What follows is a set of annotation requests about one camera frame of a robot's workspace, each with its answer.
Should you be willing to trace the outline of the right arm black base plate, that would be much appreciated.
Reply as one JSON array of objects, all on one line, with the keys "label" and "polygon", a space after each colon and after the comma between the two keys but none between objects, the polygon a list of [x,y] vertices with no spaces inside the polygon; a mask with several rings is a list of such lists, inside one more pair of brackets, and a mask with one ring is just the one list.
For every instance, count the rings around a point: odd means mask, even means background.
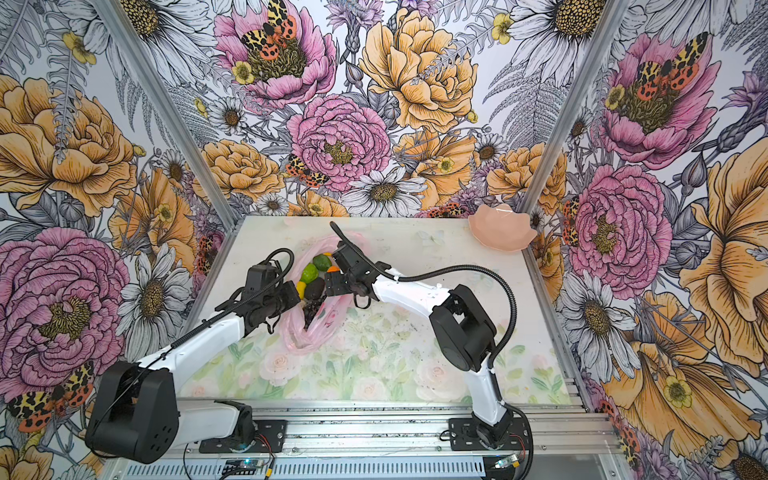
[{"label": "right arm black base plate", "polygon": [[516,451],[533,449],[530,426],[519,416],[487,426],[474,417],[448,420],[447,436],[452,451]]}]

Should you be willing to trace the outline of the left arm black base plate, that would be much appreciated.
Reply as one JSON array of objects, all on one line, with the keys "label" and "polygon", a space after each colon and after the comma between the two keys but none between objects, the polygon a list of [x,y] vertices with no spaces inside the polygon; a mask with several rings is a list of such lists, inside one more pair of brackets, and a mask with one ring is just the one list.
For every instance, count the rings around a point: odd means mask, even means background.
[{"label": "left arm black base plate", "polygon": [[228,437],[201,441],[198,451],[201,454],[281,453],[287,426],[286,420],[253,420],[244,430],[239,429]]}]

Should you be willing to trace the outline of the pink printed plastic bag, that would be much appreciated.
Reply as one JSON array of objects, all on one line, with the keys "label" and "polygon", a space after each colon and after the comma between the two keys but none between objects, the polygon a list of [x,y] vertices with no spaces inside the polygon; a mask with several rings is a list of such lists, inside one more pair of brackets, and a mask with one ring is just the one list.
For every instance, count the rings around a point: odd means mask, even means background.
[{"label": "pink printed plastic bag", "polygon": [[[337,249],[339,242],[340,239],[335,234],[311,242],[296,259],[287,275],[287,280],[297,284],[304,267],[313,263],[314,258],[318,255],[326,257],[333,266],[337,266],[330,255]],[[281,316],[277,326],[277,331],[280,333],[286,349],[299,355],[309,354],[327,343],[343,325],[346,312],[354,303],[353,295],[325,296],[318,315],[309,329],[305,330],[303,307],[306,302],[305,299],[300,299],[297,306]]]}]

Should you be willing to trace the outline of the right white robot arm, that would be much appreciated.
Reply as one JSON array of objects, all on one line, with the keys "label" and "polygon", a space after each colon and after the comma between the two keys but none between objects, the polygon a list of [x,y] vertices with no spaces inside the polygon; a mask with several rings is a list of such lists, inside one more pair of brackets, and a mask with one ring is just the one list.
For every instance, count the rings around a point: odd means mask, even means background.
[{"label": "right white robot arm", "polygon": [[[326,281],[326,295],[365,297],[402,307],[429,320],[445,359],[465,373],[472,419],[483,447],[501,446],[515,410],[502,397],[494,363],[516,328],[517,303],[509,284],[496,272],[469,264],[404,276],[384,262],[374,262],[351,240],[342,238],[332,253],[340,270]],[[494,321],[466,285],[446,288],[427,281],[450,273],[475,272],[495,281],[509,303],[510,318],[500,341]]]}]

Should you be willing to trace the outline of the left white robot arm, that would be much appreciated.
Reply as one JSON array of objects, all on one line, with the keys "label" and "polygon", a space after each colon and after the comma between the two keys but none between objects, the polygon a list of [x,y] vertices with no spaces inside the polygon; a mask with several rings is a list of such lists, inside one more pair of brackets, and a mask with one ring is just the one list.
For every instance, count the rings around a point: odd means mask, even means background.
[{"label": "left white robot arm", "polygon": [[252,266],[245,285],[217,315],[159,351],[119,361],[101,377],[85,444],[93,452],[150,464],[167,451],[217,440],[247,449],[256,438],[250,406],[231,400],[197,404],[180,398],[183,385],[206,363],[299,302],[275,260]]}]

